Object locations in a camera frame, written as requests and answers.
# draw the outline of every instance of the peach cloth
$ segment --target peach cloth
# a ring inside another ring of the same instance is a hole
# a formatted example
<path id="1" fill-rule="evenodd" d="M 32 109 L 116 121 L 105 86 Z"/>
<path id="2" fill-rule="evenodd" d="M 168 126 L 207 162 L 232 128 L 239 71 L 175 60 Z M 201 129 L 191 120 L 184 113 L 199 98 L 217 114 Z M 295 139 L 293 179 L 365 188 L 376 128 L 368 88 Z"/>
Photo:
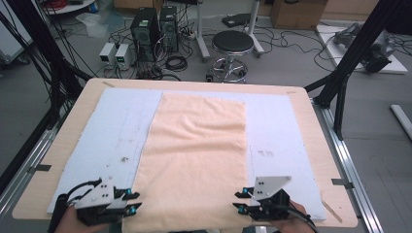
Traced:
<path id="1" fill-rule="evenodd" d="M 143 205 L 123 232 L 241 228 L 232 202 L 247 186 L 246 106 L 163 93 L 143 148 L 133 191 Z"/>

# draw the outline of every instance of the stool base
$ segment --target stool base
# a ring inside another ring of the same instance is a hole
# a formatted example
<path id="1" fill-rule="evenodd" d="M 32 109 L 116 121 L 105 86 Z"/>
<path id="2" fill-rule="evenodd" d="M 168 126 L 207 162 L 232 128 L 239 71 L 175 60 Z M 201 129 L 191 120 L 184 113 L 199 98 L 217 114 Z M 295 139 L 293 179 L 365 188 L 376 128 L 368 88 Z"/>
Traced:
<path id="1" fill-rule="evenodd" d="M 234 59 L 233 57 L 221 58 L 209 70 L 209 75 L 206 76 L 207 82 L 211 82 L 211 74 L 213 77 L 221 80 L 223 83 L 246 83 L 246 75 L 248 67 L 245 63 Z"/>

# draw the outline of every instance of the computer tower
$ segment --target computer tower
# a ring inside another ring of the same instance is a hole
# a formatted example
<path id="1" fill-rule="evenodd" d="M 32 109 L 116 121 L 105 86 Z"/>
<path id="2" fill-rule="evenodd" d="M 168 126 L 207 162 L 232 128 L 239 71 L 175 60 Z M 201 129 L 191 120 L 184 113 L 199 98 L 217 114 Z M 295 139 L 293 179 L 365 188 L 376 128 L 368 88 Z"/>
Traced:
<path id="1" fill-rule="evenodd" d="M 160 12 L 160 30 L 163 36 L 163 49 L 166 51 L 179 51 L 178 37 L 178 8 L 175 6 L 163 6 Z"/>
<path id="2" fill-rule="evenodd" d="M 155 8 L 139 8 L 130 26 L 137 61 L 155 61 L 160 44 L 160 29 Z"/>

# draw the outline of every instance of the stool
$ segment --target stool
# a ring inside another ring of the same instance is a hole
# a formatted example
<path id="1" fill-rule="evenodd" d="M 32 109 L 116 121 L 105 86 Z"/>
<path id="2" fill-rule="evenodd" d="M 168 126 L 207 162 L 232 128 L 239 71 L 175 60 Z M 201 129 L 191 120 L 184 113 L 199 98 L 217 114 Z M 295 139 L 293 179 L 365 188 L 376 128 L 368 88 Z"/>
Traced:
<path id="1" fill-rule="evenodd" d="M 227 58 L 221 58 L 213 64 L 206 81 L 211 82 L 216 77 L 223 83 L 246 83 L 248 67 L 235 57 L 250 53 L 254 49 L 254 40 L 243 32 L 223 31 L 213 37 L 212 46 L 217 52 L 227 55 Z"/>

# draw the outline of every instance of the white device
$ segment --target white device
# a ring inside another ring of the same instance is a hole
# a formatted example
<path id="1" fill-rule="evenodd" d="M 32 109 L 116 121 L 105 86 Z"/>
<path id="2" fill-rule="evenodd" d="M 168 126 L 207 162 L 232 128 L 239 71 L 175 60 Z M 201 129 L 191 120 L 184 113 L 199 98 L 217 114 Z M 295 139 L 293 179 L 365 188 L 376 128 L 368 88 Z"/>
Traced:
<path id="1" fill-rule="evenodd" d="M 116 45 L 115 43 L 106 43 L 103 50 L 100 52 L 100 59 L 107 65 L 106 69 L 114 69 L 116 67 Z"/>
<path id="2" fill-rule="evenodd" d="M 128 70 L 132 61 L 131 50 L 129 44 L 120 44 L 116 53 L 116 61 L 121 70 Z"/>
<path id="3" fill-rule="evenodd" d="M 75 204 L 76 209 L 110 205 L 115 200 L 113 191 L 113 183 L 111 180 L 104 181 L 92 189 L 81 200 Z"/>
<path id="4" fill-rule="evenodd" d="M 253 197 L 255 200 L 270 198 L 275 195 L 292 177 L 257 177 Z"/>

